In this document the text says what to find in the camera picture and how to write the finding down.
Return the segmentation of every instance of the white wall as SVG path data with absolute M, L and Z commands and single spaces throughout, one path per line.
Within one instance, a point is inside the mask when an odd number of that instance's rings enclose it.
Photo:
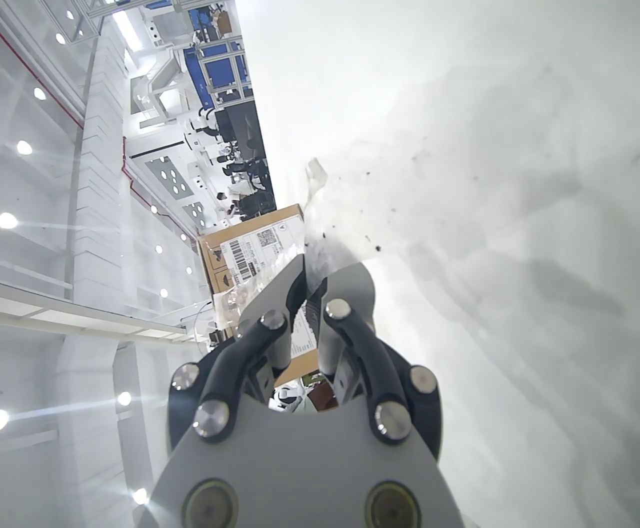
M 0 408 L 12 416 L 0 431 L 0 518 L 7 528 L 54 528 L 59 526 L 52 493 L 56 420 L 37 411 L 51 404 L 47 367 L 60 352 L 62 337 L 0 327 L 0 340 Z

